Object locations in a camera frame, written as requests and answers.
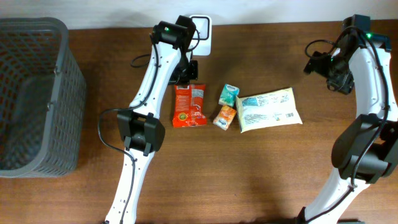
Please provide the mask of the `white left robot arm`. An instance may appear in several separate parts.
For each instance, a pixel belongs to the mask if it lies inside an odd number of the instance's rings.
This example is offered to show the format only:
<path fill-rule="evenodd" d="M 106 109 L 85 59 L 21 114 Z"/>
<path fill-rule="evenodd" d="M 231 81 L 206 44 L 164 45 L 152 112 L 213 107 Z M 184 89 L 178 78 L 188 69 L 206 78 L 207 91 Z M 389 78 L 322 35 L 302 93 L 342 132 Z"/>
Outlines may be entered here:
<path fill-rule="evenodd" d="M 161 148 L 165 128 L 162 100 L 173 75 L 183 77 L 190 66 L 195 23 L 181 16 L 174 24 L 161 21 L 150 33 L 152 52 L 137 95 L 127 108 L 115 108 L 123 148 L 123 169 L 105 223 L 135 223 L 137 204 L 151 160 Z"/>

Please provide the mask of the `teal tissue packet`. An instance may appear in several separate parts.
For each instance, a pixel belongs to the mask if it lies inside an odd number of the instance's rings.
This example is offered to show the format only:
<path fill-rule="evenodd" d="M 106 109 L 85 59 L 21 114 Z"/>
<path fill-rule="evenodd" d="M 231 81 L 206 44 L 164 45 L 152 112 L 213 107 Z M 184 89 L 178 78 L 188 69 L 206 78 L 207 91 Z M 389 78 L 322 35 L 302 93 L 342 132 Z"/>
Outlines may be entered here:
<path fill-rule="evenodd" d="M 233 107 L 236 97 L 239 95 L 239 88 L 229 84 L 225 84 L 221 92 L 218 103 L 223 106 Z"/>

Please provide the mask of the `red snack packet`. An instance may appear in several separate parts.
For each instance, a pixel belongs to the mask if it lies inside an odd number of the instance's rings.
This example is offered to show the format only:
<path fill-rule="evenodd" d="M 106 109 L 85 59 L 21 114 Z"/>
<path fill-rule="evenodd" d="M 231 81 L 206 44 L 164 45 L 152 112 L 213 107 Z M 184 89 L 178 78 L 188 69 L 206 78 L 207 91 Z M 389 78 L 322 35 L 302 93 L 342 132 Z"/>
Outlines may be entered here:
<path fill-rule="evenodd" d="M 205 84 L 175 85 L 174 128 L 207 124 L 207 118 L 202 113 L 205 88 Z"/>

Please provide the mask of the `orange tissue packet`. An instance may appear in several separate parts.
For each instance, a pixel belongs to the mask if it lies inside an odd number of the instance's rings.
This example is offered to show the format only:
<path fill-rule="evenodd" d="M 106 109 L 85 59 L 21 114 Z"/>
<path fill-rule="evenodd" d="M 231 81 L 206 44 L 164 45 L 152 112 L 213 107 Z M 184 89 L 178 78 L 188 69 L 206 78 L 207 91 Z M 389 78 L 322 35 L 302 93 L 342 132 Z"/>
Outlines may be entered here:
<path fill-rule="evenodd" d="M 220 112 L 213 120 L 213 124 L 226 131 L 236 116 L 236 113 L 237 111 L 235 109 L 227 105 L 223 105 L 220 109 Z"/>

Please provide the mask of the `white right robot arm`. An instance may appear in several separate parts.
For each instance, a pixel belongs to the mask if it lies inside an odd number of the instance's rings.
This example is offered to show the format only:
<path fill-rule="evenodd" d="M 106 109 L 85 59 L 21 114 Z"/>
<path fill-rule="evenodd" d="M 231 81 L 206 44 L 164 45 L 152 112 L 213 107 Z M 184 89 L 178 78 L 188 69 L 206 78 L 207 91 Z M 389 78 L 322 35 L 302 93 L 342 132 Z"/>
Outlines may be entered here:
<path fill-rule="evenodd" d="M 386 35 L 371 32 L 371 19 L 355 14 L 328 52 L 308 56 L 304 72 L 326 78 L 327 88 L 356 95 L 356 118 L 331 152 L 332 172 L 316 199 L 303 207 L 296 223 L 339 223 L 352 201 L 397 167 L 397 102 Z"/>

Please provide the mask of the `yellow wet wipes pack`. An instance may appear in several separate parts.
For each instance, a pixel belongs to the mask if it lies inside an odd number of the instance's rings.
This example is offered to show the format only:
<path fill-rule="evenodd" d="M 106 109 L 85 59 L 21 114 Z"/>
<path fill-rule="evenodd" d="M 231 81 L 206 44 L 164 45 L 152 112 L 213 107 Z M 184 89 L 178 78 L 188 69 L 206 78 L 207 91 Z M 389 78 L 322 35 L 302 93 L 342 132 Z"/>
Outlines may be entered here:
<path fill-rule="evenodd" d="M 296 109 L 293 88 L 239 98 L 236 109 L 241 133 L 246 131 L 303 124 Z"/>

